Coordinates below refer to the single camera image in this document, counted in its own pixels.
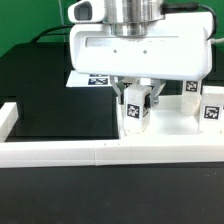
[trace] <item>black cable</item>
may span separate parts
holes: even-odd
[[[207,40],[209,40],[217,30],[217,16],[213,9],[208,6],[200,5],[197,2],[189,2],[189,3],[164,3],[162,5],[162,14],[169,14],[169,13],[179,13],[179,12],[195,12],[198,9],[204,9],[212,14],[213,17],[213,29],[212,32]]]
[[[215,12],[213,11],[213,9],[211,9],[210,7],[206,6],[206,5],[198,5],[199,8],[201,9],[205,9],[207,10],[208,12],[210,12],[212,14],[212,17],[213,17],[213,29],[212,29],[212,33],[210,34],[208,40],[210,38],[212,38],[215,34],[216,34],[216,31],[217,31],[217,26],[218,26],[218,19],[217,19],[217,16],[215,14]]]
[[[69,33],[46,33],[43,34],[41,37],[46,37],[46,36],[63,36],[63,35],[69,35]]]
[[[41,37],[43,36],[49,36],[50,32],[56,31],[56,30],[63,30],[63,29],[68,29],[73,27],[74,25],[63,25],[63,26],[56,26],[56,27],[52,27],[50,29],[44,30],[43,32],[41,32],[38,36],[34,37],[30,42],[31,43],[36,43]]]

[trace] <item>metal cylinder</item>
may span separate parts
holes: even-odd
[[[163,18],[164,0],[105,0],[107,17],[115,36],[141,36],[147,33],[146,24]]]

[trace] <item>green wall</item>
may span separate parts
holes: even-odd
[[[65,24],[69,23],[67,8],[75,0],[61,0]],[[186,2],[186,0],[167,0]],[[199,0],[212,7],[219,19],[216,37],[224,37],[224,1]],[[58,0],[1,0],[0,1],[0,56],[18,43],[29,42],[41,31],[61,25]],[[63,41],[62,37],[43,38],[42,41]]]

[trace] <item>white block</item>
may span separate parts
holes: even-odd
[[[0,168],[89,165],[95,165],[95,141],[0,143]]]
[[[18,119],[16,103],[5,103],[0,109],[0,142],[4,142]]]
[[[203,87],[200,107],[199,133],[221,133],[223,105],[224,87]]]
[[[144,107],[145,96],[151,88],[133,84],[124,90],[124,129],[131,133],[143,132],[149,124],[150,110]]]
[[[198,114],[201,101],[201,81],[184,81],[181,100],[181,113],[194,116]]]

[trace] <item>white plastic housing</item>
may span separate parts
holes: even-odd
[[[78,24],[70,33],[72,64],[79,73],[200,80],[212,67],[212,23],[207,12],[171,14],[149,23],[141,38],[112,36],[106,24]]]
[[[75,18],[75,7],[79,6],[80,4],[84,3],[84,2],[88,2],[91,4],[92,6],[92,19],[91,20],[76,20]],[[78,3],[75,3],[73,5],[71,5],[68,8],[68,18],[71,22],[73,23],[96,23],[96,22],[101,22],[104,20],[106,16],[106,9],[105,9],[105,4],[104,4],[104,0],[82,0]]]

